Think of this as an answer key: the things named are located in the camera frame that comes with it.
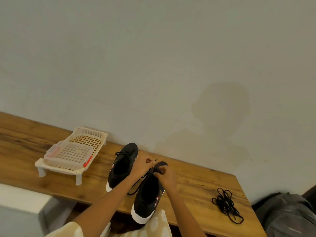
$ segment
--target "rack leg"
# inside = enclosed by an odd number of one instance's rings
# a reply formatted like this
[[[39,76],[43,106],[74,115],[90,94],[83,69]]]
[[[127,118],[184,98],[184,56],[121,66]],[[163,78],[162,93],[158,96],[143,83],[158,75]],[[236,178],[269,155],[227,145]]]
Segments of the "rack leg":
[[[44,177],[46,175],[46,172],[43,168],[38,167],[37,170],[39,171],[40,177]]]
[[[76,175],[76,185],[81,185],[82,180],[81,180],[82,175]]]

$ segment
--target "hand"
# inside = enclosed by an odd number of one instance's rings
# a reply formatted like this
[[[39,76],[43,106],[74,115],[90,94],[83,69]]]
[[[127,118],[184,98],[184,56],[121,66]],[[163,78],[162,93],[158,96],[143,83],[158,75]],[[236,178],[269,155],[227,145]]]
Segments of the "hand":
[[[135,159],[130,175],[139,180],[147,171],[154,167],[155,162],[149,155],[138,155]]]
[[[159,179],[164,189],[168,192],[177,190],[177,178],[173,168],[169,166],[160,166],[162,174],[155,172],[154,175]]]

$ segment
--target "wooden surface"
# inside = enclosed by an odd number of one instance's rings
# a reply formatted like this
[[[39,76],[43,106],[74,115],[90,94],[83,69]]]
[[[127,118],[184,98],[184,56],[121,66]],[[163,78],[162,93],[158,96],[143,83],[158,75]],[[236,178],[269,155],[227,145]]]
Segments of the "wooden surface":
[[[82,203],[94,203],[106,194],[105,186],[115,158],[114,153],[120,151],[122,145],[108,142],[103,146],[89,169],[82,175],[80,186],[76,186],[75,176],[71,175],[47,171],[45,177],[39,178],[34,163],[42,158],[54,143],[64,140],[70,133],[71,131],[58,127],[0,112],[0,183]],[[206,233],[229,237],[266,236],[234,175],[161,155],[151,156],[174,167],[179,192]],[[218,187],[232,191],[235,207],[245,218],[241,225],[232,223],[212,204],[211,199],[217,196]],[[118,211],[130,213],[134,198],[135,195],[126,196]],[[169,224],[177,225],[167,195],[163,195],[159,208],[166,211]]]

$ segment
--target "plastic container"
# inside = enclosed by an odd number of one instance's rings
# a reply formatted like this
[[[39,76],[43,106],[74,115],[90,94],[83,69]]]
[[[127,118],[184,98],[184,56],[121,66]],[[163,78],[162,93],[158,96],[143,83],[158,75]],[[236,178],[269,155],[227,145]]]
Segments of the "plastic container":
[[[92,154],[92,146],[60,141],[46,152],[44,160],[52,167],[77,170],[87,166]]]
[[[56,166],[50,160],[47,161],[47,158],[52,157],[53,152],[48,152],[48,154],[44,159],[41,158],[35,162],[35,166],[39,172],[40,177],[44,177],[46,175],[46,170],[51,170],[54,172],[59,172],[67,175],[76,175],[76,185],[81,185],[82,174],[86,171],[91,163],[93,162],[94,158],[100,151],[103,145],[106,145],[106,138],[107,133],[101,131],[95,131],[85,127],[77,127],[74,129],[73,133],[68,136],[63,142],[68,142],[72,144],[83,144],[88,146],[89,148],[93,148],[92,155],[90,155],[89,159],[84,162],[83,166],[79,169],[74,170],[73,168],[65,168],[65,166]]]

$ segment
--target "shoelace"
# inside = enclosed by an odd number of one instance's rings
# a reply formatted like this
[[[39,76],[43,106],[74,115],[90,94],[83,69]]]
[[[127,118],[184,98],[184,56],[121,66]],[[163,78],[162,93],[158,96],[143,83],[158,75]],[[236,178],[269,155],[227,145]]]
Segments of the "shoelace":
[[[151,170],[151,168],[147,171],[147,173],[146,174],[144,174],[143,176],[142,176],[142,178],[145,178],[146,176],[148,176],[148,175],[154,175],[153,173],[150,173],[150,170]],[[130,193],[127,193],[128,195],[135,195],[136,194],[136,192],[139,190],[139,188],[140,188],[140,186],[141,186],[142,184],[140,184],[138,187],[137,187],[137,189],[132,193],[132,194],[130,194]]]
[[[241,224],[244,222],[244,218],[239,214],[239,211],[234,207],[234,202],[232,201],[232,193],[230,190],[223,190],[222,188],[217,189],[219,195],[217,198],[212,198],[212,203],[218,205],[219,210],[227,215],[229,219],[235,224]],[[240,222],[236,222],[236,216],[241,219]]]
[[[115,153],[115,155],[122,155],[125,163],[129,164],[131,162],[131,156],[132,156],[133,153],[134,153],[134,150],[132,150],[131,152],[129,152],[129,151],[118,151],[118,152]]]

